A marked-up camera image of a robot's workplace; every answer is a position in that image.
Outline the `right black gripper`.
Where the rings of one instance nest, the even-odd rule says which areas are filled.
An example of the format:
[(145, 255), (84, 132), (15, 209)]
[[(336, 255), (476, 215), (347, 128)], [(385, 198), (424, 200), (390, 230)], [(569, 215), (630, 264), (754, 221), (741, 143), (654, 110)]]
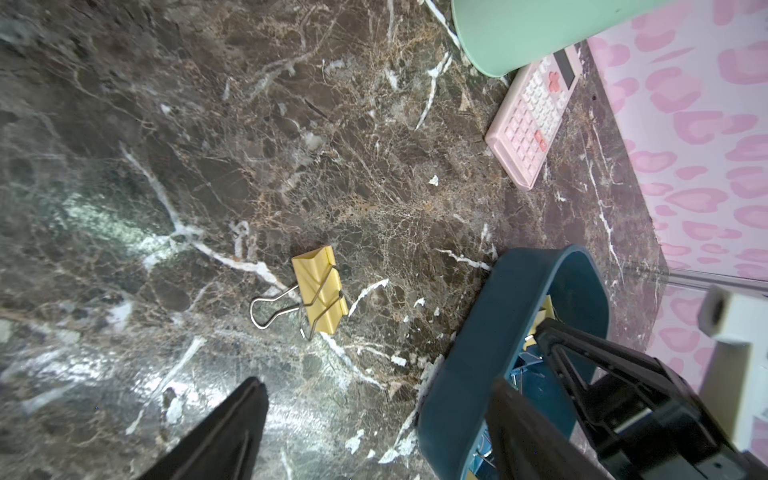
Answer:
[(764, 479), (698, 395), (659, 360), (547, 319), (534, 339), (550, 399), (537, 408), (565, 436), (581, 428), (615, 479)]

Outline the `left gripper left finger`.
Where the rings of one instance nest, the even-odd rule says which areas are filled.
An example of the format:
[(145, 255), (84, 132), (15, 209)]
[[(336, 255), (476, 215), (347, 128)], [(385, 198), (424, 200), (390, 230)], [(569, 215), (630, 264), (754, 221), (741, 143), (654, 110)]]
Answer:
[(178, 445), (141, 475), (143, 479), (253, 477), (269, 400), (256, 377), (245, 379)]

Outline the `yellow binder clip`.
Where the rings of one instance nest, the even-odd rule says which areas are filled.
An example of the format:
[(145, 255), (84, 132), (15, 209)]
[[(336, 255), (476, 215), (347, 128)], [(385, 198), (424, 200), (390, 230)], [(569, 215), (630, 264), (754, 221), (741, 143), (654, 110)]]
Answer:
[[(268, 329), (277, 318), (301, 312), (306, 319), (299, 332), (306, 341), (318, 333), (333, 335), (341, 320), (350, 314), (343, 291), (341, 274), (331, 245), (294, 256), (291, 265), (296, 282), (278, 295), (256, 297), (249, 304), (249, 319), (259, 330)], [(266, 322), (259, 322), (255, 308), (260, 303), (274, 303), (297, 292), (300, 301), (293, 306), (275, 311)]]

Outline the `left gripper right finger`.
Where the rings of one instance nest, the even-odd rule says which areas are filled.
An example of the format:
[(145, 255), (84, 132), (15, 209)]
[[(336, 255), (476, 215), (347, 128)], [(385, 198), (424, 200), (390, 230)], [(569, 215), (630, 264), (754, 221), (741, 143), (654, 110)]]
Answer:
[(496, 379), (485, 415), (500, 479), (605, 479), (507, 380)]

